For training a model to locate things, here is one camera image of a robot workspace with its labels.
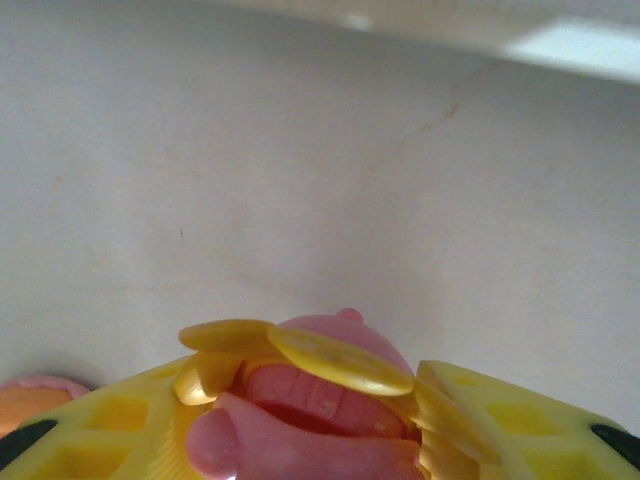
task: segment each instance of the plastic toy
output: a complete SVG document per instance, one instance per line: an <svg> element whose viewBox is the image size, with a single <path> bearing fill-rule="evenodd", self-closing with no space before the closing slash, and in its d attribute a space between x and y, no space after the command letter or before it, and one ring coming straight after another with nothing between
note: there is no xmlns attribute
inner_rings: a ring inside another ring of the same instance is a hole
<svg viewBox="0 0 640 480"><path fill-rule="evenodd" d="M87 393L82 385L51 375L19 377L0 385L0 438L30 417Z"/></svg>
<svg viewBox="0 0 640 480"><path fill-rule="evenodd" d="M355 310L180 340L195 354L0 440L0 480L640 480L619 425L454 365L414 375Z"/></svg>

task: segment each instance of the yellow plastic disc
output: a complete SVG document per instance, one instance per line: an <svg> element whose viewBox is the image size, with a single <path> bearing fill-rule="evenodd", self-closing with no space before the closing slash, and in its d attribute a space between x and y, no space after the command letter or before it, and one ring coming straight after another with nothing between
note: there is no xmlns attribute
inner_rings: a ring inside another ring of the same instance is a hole
<svg viewBox="0 0 640 480"><path fill-rule="evenodd" d="M422 465L418 465L418 468L420 469L420 473L422 473L422 476L424 477L424 480L431 480L431 472L429 470L427 470L426 468L424 468Z"/></svg>
<svg viewBox="0 0 640 480"><path fill-rule="evenodd" d="M478 480L480 466L444 438L423 432L420 464L438 480Z"/></svg>
<svg viewBox="0 0 640 480"><path fill-rule="evenodd" d="M419 380L415 382L414 395L418 411L410 419L420 428L442 436L473 460L498 461L499 455L490 440L446 395Z"/></svg>
<svg viewBox="0 0 640 480"><path fill-rule="evenodd" d="M233 384L242 359L235 355L198 352L177 373L173 391L184 405L204 405Z"/></svg>
<svg viewBox="0 0 640 480"><path fill-rule="evenodd" d="M380 396L413 389L413 377L348 343L286 327L270 329L268 339L296 367L343 387Z"/></svg>
<svg viewBox="0 0 640 480"><path fill-rule="evenodd" d="M221 320L185 328L179 338L192 350L229 353L252 359L276 353L267 340L270 328L273 324L262 320Z"/></svg>

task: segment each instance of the white wall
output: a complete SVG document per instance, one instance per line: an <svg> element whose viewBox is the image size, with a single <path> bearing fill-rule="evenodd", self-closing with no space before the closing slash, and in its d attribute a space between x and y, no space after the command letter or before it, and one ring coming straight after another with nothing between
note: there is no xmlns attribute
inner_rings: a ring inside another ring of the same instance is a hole
<svg viewBox="0 0 640 480"><path fill-rule="evenodd" d="M414 365L640 430L640 90L123 3L0 15L0 378L349 305Z"/></svg>

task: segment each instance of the cutout hole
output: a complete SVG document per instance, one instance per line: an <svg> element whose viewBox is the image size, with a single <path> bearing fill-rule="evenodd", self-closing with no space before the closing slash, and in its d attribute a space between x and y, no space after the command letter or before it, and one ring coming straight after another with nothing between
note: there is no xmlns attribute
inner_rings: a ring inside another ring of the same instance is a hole
<svg viewBox="0 0 640 480"><path fill-rule="evenodd" d="M544 480L584 480L586 457L581 451L539 451L524 453L536 478Z"/></svg>
<svg viewBox="0 0 640 480"><path fill-rule="evenodd" d="M142 430L149 407L144 399L111 397L105 399L86 428L89 430Z"/></svg>
<svg viewBox="0 0 640 480"><path fill-rule="evenodd" d="M535 407L525 404L493 404L487 411L512 435L557 435L561 430Z"/></svg>
<svg viewBox="0 0 640 480"><path fill-rule="evenodd" d="M605 467L598 465L595 458L587 457L583 464L582 473L576 478L580 478L580 480L620 480L615 473L615 468L607 471Z"/></svg>
<svg viewBox="0 0 640 480"><path fill-rule="evenodd" d="M453 381L458 385L462 385L463 387L475 387L478 385L478 382L475 378L467 375L456 375L455 377L453 377Z"/></svg>
<svg viewBox="0 0 640 480"><path fill-rule="evenodd" d="M65 446L32 480L111 478L129 454L126 448L104 445Z"/></svg>

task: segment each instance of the pink toy figure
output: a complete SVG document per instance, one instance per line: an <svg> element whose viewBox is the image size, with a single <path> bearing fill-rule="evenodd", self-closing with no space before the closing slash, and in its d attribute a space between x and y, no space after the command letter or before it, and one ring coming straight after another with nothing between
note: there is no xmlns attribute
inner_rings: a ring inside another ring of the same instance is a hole
<svg viewBox="0 0 640 480"><path fill-rule="evenodd" d="M362 315L309 315L283 323L348 342L413 375ZM294 366L250 373L245 394L221 393L187 437L192 466L209 480L423 480L420 439L389 408Z"/></svg>

